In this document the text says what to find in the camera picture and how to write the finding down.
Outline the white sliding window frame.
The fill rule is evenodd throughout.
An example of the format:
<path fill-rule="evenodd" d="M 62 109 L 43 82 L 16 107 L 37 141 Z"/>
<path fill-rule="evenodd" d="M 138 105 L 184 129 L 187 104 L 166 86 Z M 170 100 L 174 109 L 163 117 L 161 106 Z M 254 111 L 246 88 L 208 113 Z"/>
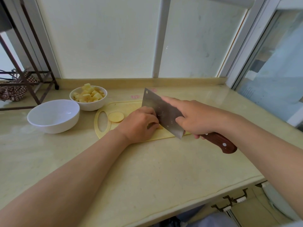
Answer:
<path fill-rule="evenodd" d="M 226 85 L 234 88 L 244 65 L 277 10 L 303 10 L 303 0 L 218 0 L 246 8 L 217 77 L 226 77 Z"/>

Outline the dark brown metal rack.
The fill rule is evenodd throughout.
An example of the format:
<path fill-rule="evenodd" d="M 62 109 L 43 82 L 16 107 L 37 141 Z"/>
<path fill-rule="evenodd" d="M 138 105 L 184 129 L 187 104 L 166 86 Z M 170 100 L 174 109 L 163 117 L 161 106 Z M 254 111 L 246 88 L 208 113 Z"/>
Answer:
<path fill-rule="evenodd" d="M 0 65 L 0 77 L 8 79 L 13 73 L 21 77 L 21 82 L 14 84 L 0 80 L 0 87 L 28 89 L 20 101 L 0 100 L 0 111 L 32 109 L 50 90 L 59 90 L 59 68 L 36 0 L 0 0 L 0 48 L 13 65 L 5 70 Z"/>

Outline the person's left forearm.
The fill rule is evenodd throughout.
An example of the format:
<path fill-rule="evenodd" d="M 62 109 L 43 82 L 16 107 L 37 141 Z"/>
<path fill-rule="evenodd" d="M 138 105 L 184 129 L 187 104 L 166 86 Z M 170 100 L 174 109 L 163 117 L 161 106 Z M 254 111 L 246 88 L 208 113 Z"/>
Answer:
<path fill-rule="evenodd" d="M 0 227 L 75 226 L 107 172 L 134 139 L 115 129 L 0 210 Z"/>

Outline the round potato slice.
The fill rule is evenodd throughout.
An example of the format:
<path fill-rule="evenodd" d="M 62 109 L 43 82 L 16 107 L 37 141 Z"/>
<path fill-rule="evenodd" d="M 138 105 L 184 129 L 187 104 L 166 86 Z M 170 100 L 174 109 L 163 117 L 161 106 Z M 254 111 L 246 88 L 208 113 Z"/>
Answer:
<path fill-rule="evenodd" d="M 108 115 L 108 120 L 113 123 L 119 123 L 123 121 L 124 114 L 121 112 L 112 112 Z"/>

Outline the pile of potato cubes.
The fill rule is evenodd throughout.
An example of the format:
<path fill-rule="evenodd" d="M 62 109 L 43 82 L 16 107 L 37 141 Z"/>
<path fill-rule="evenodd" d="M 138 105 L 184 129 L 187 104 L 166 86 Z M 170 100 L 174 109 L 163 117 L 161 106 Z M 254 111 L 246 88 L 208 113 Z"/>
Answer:
<path fill-rule="evenodd" d="M 84 84 L 71 94 L 71 99 L 78 103 L 92 103 L 104 99 L 107 93 L 100 87 Z"/>

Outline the brown patterned cloth bag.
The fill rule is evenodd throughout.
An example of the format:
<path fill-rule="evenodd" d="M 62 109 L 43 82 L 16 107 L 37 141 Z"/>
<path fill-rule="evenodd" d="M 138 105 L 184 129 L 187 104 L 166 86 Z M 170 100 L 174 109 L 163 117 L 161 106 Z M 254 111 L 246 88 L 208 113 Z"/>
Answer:
<path fill-rule="evenodd" d="M 21 82 L 21 77 L 18 73 L 10 74 L 10 78 L 1 78 L 0 80 L 4 80 L 3 83 L 19 83 Z M 25 86 L 4 86 L 0 87 L 0 100 L 1 101 L 20 101 L 28 91 Z"/>

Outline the white round container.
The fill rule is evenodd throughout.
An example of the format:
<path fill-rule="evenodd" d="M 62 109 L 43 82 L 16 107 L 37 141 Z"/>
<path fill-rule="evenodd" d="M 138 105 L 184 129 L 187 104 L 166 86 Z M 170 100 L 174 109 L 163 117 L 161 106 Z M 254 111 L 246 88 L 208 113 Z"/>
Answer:
<path fill-rule="evenodd" d="M 298 214 L 290 207 L 286 200 L 277 192 L 277 190 L 268 182 L 262 182 L 261 188 L 263 189 L 265 195 L 267 196 L 270 205 L 276 208 L 283 215 L 288 217 L 293 221 L 300 221 L 301 218 Z"/>

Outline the beige cabinet front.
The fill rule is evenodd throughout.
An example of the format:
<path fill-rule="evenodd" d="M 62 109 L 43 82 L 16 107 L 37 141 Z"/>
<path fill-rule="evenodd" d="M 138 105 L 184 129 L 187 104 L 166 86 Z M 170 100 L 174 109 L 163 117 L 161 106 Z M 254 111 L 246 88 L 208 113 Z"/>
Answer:
<path fill-rule="evenodd" d="M 209 214 L 217 213 L 218 210 L 211 208 L 222 197 L 229 195 L 230 197 L 237 198 L 243 196 L 243 189 L 247 190 L 247 200 L 241 203 L 233 203 L 233 207 L 225 214 L 230 214 L 237 224 L 241 227 L 273 227 L 278 225 L 289 224 L 293 220 L 283 215 L 276 208 L 273 208 L 263 189 L 261 183 L 267 181 L 262 179 L 255 183 L 250 183 L 239 188 L 232 189 L 231 191 L 224 192 L 211 198 L 204 207 L 191 219 L 196 221 L 206 217 Z"/>

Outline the empty white bowl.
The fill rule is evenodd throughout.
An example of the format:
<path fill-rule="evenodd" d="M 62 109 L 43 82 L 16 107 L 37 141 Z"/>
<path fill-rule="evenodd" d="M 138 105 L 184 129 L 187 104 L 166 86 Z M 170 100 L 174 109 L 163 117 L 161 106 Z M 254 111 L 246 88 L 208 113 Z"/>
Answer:
<path fill-rule="evenodd" d="M 80 106 L 68 99 L 57 99 L 34 107 L 27 115 L 27 121 L 38 130 L 56 134 L 74 127 L 79 119 Z"/>

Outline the person's right hand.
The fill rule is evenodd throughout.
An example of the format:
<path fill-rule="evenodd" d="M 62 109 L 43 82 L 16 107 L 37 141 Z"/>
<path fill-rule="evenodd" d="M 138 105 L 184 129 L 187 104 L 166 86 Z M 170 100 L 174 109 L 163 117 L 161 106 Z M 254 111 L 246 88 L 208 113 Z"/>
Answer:
<path fill-rule="evenodd" d="M 185 131 L 193 134 L 195 138 L 206 133 L 216 132 L 226 138 L 226 128 L 229 128 L 231 113 L 196 100 L 180 100 L 162 96 L 162 100 L 177 108 L 183 117 L 190 118 L 189 126 L 181 126 Z"/>

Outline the steel cleaver with wooden handle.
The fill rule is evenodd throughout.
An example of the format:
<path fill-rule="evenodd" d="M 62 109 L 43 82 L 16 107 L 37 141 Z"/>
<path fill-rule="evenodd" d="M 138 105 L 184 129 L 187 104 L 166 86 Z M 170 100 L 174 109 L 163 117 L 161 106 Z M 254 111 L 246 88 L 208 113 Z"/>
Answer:
<path fill-rule="evenodd" d="M 159 124 L 173 136 L 182 138 L 184 129 L 177 124 L 175 119 L 183 115 L 177 108 L 166 103 L 159 95 L 147 88 L 144 89 L 142 107 L 153 108 Z M 237 147 L 230 140 L 216 132 L 202 134 L 201 137 L 217 145 L 225 154 L 231 154 L 237 150 Z"/>

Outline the white bowl with potato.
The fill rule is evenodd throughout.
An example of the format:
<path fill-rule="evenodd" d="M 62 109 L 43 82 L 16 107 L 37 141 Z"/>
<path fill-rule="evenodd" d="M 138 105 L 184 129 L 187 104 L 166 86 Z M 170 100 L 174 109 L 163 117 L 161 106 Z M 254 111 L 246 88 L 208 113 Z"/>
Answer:
<path fill-rule="evenodd" d="M 71 94 L 74 91 L 78 90 L 79 88 L 80 87 L 78 87 L 75 90 L 71 91 L 71 93 L 69 95 L 70 99 L 71 99 Z M 100 101 L 97 101 L 97 102 L 92 102 L 92 103 L 78 103 L 76 101 L 75 102 L 78 103 L 78 105 L 80 106 L 80 109 L 83 110 L 83 111 L 95 111 L 95 110 L 98 110 L 98 109 L 102 108 L 106 104 L 106 102 L 107 102 L 107 95 L 105 96 L 104 99 L 101 99 Z"/>

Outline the person's right forearm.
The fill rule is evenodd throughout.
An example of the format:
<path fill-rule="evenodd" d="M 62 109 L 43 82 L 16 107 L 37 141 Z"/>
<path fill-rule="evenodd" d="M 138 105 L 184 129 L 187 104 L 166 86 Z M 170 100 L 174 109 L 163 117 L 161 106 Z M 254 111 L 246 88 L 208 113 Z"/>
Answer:
<path fill-rule="evenodd" d="M 303 220 L 303 150 L 228 113 L 218 133 L 232 141 Z"/>

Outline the yellow plastic cutting board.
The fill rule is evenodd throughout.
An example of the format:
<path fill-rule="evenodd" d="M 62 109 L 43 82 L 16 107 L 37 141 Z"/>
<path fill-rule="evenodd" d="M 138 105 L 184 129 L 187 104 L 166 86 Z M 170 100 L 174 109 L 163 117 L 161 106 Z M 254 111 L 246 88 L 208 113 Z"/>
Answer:
<path fill-rule="evenodd" d="M 106 129 L 103 132 L 100 131 L 98 127 L 98 118 L 101 112 L 105 112 L 107 117 L 109 117 L 111 113 L 115 113 L 115 112 L 122 113 L 124 117 L 127 117 L 131 112 L 140 108 L 141 104 L 142 101 L 140 100 L 110 102 L 104 105 L 102 108 L 98 109 L 94 118 L 94 130 L 96 132 L 97 137 L 101 139 L 102 137 L 104 137 L 106 133 L 116 128 L 119 124 L 117 122 L 111 122 L 109 119 L 107 119 Z M 166 139 L 171 137 L 175 137 L 175 136 L 163 128 L 163 129 L 158 129 L 153 134 L 153 136 L 147 141 L 154 141 L 154 140 Z"/>

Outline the person's left hand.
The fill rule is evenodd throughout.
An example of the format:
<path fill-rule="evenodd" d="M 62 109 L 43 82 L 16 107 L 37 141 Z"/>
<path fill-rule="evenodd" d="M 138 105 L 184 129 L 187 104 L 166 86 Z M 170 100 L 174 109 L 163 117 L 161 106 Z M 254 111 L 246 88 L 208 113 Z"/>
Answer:
<path fill-rule="evenodd" d="M 156 130 L 143 127 L 142 107 L 130 113 L 114 129 L 117 135 L 122 136 L 128 145 L 149 140 Z"/>

